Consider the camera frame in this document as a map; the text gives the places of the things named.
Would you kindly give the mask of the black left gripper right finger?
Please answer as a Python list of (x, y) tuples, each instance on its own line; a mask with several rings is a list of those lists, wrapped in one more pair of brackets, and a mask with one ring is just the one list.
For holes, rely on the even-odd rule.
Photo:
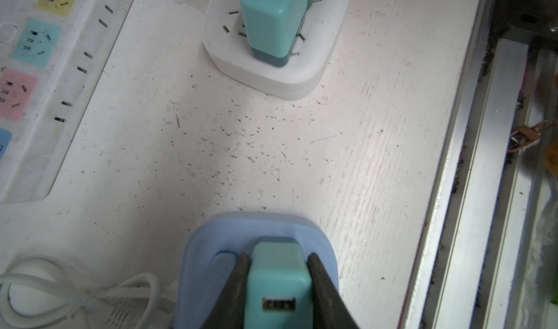
[(309, 255), (307, 266), (312, 278), (312, 327), (358, 328), (316, 253)]

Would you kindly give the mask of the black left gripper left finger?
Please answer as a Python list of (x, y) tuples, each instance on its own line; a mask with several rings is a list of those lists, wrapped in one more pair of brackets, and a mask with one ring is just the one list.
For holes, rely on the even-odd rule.
[(250, 266), (250, 256), (241, 254), (201, 328), (244, 328)]

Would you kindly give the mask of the teal usb charger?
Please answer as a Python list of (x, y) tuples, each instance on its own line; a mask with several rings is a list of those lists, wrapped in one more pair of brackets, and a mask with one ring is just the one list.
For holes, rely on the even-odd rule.
[(245, 328), (311, 328), (312, 278), (301, 246), (263, 240), (251, 255)]
[(285, 66), (302, 28), (307, 0), (240, 0), (240, 4), (254, 56), (272, 66)]

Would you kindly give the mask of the white long power strip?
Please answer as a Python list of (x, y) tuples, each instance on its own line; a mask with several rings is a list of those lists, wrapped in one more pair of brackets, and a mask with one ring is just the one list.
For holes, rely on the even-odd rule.
[(1, 202), (52, 189), (133, 0), (1, 0)]

